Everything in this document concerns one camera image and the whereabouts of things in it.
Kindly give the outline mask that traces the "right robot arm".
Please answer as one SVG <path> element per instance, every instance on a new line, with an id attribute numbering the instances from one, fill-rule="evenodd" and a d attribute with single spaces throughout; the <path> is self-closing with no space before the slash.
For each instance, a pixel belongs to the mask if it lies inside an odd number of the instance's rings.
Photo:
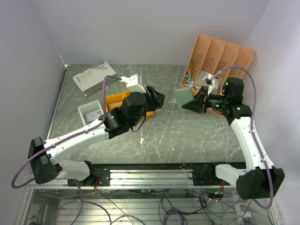
<path id="1" fill-rule="evenodd" d="M 243 81 L 228 78 L 222 95 L 209 94 L 208 90 L 207 86 L 202 86 L 194 99 L 183 104 L 182 108 L 201 114 L 206 113 L 209 108 L 222 113 L 238 138 L 246 169 L 243 171 L 230 164 L 218 164 L 207 173 L 207 181 L 215 186 L 224 180 L 236 188 L 243 200 L 273 198 L 285 174 L 268 157 L 255 129 L 253 113 L 242 102 Z"/>

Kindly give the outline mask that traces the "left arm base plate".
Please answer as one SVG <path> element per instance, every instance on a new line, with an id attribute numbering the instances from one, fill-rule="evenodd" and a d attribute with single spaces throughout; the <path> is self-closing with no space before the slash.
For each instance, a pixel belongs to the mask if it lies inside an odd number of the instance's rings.
<path id="1" fill-rule="evenodd" d="M 100 164 L 92 164 L 85 161 L 89 168 L 89 176 L 83 180 L 78 180 L 77 183 L 81 187 L 108 187 L 110 185 L 111 173 L 110 170 Z"/>

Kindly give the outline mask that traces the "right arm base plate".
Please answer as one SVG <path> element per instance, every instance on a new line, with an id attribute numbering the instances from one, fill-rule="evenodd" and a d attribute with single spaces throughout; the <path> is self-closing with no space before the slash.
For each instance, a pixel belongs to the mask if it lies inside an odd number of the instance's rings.
<path id="1" fill-rule="evenodd" d="M 217 163 L 192 163 L 189 165 L 187 178 L 194 186 L 218 186 L 221 179 L 216 176 Z"/>

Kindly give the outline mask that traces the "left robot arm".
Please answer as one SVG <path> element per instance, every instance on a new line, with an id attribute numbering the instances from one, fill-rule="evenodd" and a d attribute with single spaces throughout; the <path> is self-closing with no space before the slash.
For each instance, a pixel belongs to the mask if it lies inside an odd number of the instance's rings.
<path id="1" fill-rule="evenodd" d="M 152 86 L 146 86 L 144 93 L 131 92 L 123 99 L 120 107 L 74 132 L 45 141 L 41 137 L 34 138 L 28 154 L 29 157 L 36 155 L 30 162 L 34 181 L 37 184 L 46 184 L 55 178 L 65 178 L 70 186 L 75 182 L 83 186 L 108 186 L 109 181 L 101 181 L 104 174 L 98 172 L 90 161 L 75 162 L 66 158 L 86 146 L 133 130 L 141 119 L 147 117 L 147 112 L 162 108 L 164 100 L 165 94 L 157 92 Z"/>

